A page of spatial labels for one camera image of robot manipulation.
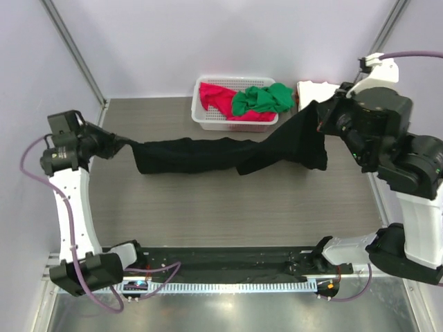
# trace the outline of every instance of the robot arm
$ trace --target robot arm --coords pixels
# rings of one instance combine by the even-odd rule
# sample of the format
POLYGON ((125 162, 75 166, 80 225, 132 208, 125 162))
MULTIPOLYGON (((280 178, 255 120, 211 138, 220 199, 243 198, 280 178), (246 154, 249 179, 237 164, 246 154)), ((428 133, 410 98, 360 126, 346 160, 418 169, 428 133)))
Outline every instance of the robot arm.
MULTIPOLYGON (((318 130, 340 136, 362 172, 378 177, 397 192, 404 224, 392 224, 353 239, 325 237, 311 259, 313 266, 366 264, 398 277, 437 284, 443 275, 443 142, 408 132, 413 103, 392 88, 398 67, 380 54, 362 59, 368 77, 343 83, 329 100, 318 104, 318 130)), ((103 252, 93 229, 89 206, 89 161, 112 158, 120 149, 116 135, 84 121, 80 112, 48 117, 54 148, 41 165, 50 182, 64 191, 73 207, 80 267, 94 291, 123 280, 126 267, 146 266, 140 245, 121 243, 103 252)), ((69 219, 64 202, 55 195, 60 222, 60 265, 50 269, 51 280, 74 296, 84 294, 73 269, 69 219)))
MULTIPOLYGON (((144 267, 144 256, 133 240, 103 253, 93 227, 89 205, 89 160, 93 156, 111 158, 120 147, 115 135, 90 124, 80 112, 68 111, 48 117, 54 148, 40 160, 49 181, 60 188, 71 204, 75 221, 75 242, 85 281, 94 291, 123 280, 130 265, 144 267)), ((63 198, 55 193, 60 224, 60 265, 50 269, 52 282, 74 296, 84 294, 73 269, 69 218, 63 198)))
POLYGON ((378 56, 362 59, 367 78, 343 83, 319 104, 318 130, 340 136, 363 173, 377 172, 397 192, 404 223, 355 239, 333 238, 323 256, 334 265, 371 261, 390 275, 437 284, 443 275, 443 142, 408 132, 413 103, 392 89, 397 65, 378 56))

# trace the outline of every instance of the white panel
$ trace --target white panel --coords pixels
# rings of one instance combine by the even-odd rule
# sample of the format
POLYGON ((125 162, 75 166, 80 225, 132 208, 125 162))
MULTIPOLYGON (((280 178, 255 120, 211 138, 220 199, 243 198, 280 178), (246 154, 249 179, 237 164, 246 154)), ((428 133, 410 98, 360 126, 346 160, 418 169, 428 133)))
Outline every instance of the white panel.
MULTIPOLYGON (((37 0, 0 1, 0 322, 29 331, 37 287, 60 244, 51 190, 25 178, 19 159, 49 132, 46 116, 79 109, 95 121, 100 105, 37 0)), ((39 145, 27 168, 42 174, 39 145)))
MULTIPOLYGON (((394 29, 385 52, 399 50, 443 51, 443 2, 411 1, 407 11, 394 29)), ((443 110, 441 95, 443 87, 443 60, 429 58, 404 58, 396 60, 400 70, 398 91, 414 102, 410 131, 437 136, 443 139, 443 110)), ((394 220, 401 220, 398 200, 385 191, 385 204, 394 220)), ((420 285, 426 307, 420 307, 431 316, 436 331, 443 331, 443 289, 420 285)))
POLYGON ((442 265, 443 258, 443 187, 435 199, 397 193, 403 211, 406 258, 428 268, 442 265))
POLYGON ((192 95, 200 75, 353 80, 393 0, 55 0, 108 98, 192 95))

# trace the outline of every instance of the wooden table surface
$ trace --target wooden table surface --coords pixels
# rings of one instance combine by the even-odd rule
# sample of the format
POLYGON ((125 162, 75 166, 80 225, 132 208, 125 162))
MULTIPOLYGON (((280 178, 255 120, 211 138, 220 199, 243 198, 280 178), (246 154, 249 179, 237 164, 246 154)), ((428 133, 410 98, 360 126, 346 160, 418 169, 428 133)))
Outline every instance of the wooden table surface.
MULTIPOLYGON (((271 132, 204 131, 191 120, 190 98, 112 100, 103 127, 140 142, 262 140, 271 132)), ((129 147, 112 160, 95 158, 89 192, 100 244, 137 239, 144 246, 302 246, 326 235, 377 230, 367 176, 339 138, 327 137, 326 148, 326 172, 280 161, 247 176, 235 169, 142 175, 129 147)))

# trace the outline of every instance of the black garment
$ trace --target black garment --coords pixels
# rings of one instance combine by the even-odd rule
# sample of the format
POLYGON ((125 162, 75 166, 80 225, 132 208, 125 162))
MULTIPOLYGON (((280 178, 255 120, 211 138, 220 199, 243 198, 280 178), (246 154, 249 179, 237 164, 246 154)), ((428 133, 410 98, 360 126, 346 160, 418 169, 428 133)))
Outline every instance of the black garment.
POLYGON ((309 169, 326 170, 325 136, 317 132, 317 102, 292 116, 263 142, 251 140, 166 140, 138 143, 132 147, 142 174, 201 173, 236 167, 240 175, 268 167, 279 160, 301 163, 309 169))

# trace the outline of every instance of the laundry basket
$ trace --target laundry basket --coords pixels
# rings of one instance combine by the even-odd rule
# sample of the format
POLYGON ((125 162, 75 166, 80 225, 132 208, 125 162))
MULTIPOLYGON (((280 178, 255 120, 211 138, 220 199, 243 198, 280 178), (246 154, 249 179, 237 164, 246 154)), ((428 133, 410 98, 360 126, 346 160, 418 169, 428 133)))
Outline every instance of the laundry basket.
POLYGON ((271 86, 275 81, 267 77, 215 77, 203 76, 197 80, 194 87, 194 96, 192 97, 192 119, 201 125, 205 130, 222 130, 222 131, 254 131, 263 132, 278 121, 278 114, 275 115, 274 120, 270 122, 255 122, 255 121, 228 121, 226 117, 221 114, 215 107, 209 106, 205 110, 200 101, 200 84, 209 83, 234 91, 245 91, 250 86, 271 86))

